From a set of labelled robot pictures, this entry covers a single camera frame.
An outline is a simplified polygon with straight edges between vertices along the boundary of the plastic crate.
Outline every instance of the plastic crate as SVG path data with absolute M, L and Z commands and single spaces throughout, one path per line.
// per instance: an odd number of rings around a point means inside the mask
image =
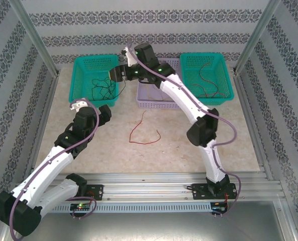
M 69 101 L 86 97 L 96 107 L 104 104 L 114 106 L 115 101 L 119 98 L 119 85 L 110 80 L 109 71 L 118 65 L 119 58 L 117 55 L 94 55 L 76 58 Z M 97 85 L 110 86 L 110 90 L 96 87 Z
M 177 74 L 181 74 L 180 60 L 176 58 L 158 58 L 160 62 L 168 63 Z M 140 108 L 179 109 L 179 106 L 166 93 L 153 84 L 138 83 L 137 102 Z
M 234 98 L 225 58 L 220 53 L 185 53 L 180 55 L 182 81 L 200 102 L 205 105 L 220 105 Z

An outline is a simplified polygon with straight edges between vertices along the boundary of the purple basket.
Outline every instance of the purple basket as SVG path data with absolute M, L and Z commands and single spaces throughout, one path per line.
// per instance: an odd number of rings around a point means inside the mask
M 181 74 L 179 59 L 159 58 L 159 61 L 168 63 L 175 69 L 178 75 Z M 169 95 L 162 92 L 153 84 L 138 83 L 137 102 L 140 108 L 179 109 L 179 106 Z

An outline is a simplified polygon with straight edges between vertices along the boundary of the beige floor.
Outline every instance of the beige floor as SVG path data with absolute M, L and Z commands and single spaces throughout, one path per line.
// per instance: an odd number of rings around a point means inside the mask
M 73 120 L 68 95 L 72 69 L 60 72 L 51 111 L 47 121 L 36 165 L 39 165 L 54 145 L 57 136 Z M 131 130 L 139 123 L 145 109 L 136 102 L 137 81 L 128 81 L 112 110 L 110 122 L 100 127 L 88 147 L 62 173 L 154 173 L 154 172 L 203 172 L 205 167 L 197 147 L 186 137 L 190 128 L 180 110 L 147 109 L 141 125 L 134 131 L 133 140 L 150 142 L 151 145 L 129 143 Z M 235 143 L 219 147 L 224 168 L 228 171 L 259 171 L 247 125 L 235 92 L 235 98 L 217 106 L 220 115 L 231 121 L 238 130 Z M 218 142 L 232 137 L 232 130 L 219 122 Z

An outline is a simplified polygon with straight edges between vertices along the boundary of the damask wall panel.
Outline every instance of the damask wall panel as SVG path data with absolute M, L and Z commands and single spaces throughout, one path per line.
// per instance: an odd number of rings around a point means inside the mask
M 221 52 L 234 65 L 268 0 L 24 0 L 58 68 L 82 55 L 119 54 L 128 41 L 158 57 Z
M 298 1 L 279 4 L 240 74 L 298 229 Z
M 0 192 L 27 171 L 52 82 L 15 12 L 0 0 Z

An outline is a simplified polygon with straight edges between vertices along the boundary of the green plastic basket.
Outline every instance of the green plastic basket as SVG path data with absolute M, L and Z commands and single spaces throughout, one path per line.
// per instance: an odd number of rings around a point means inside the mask
M 79 98 L 87 98 L 96 107 L 104 104 L 114 106 L 118 99 L 119 85 L 110 80 L 109 71 L 118 64 L 117 55 L 94 55 L 76 58 L 69 102 Z M 110 86 L 110 88 L 96 87 L 98 85 Z
M 180 55 L 182 81 L 205 105 L 220 105 L 234 98 L 225 58 L 220 53 L 185 53 Z

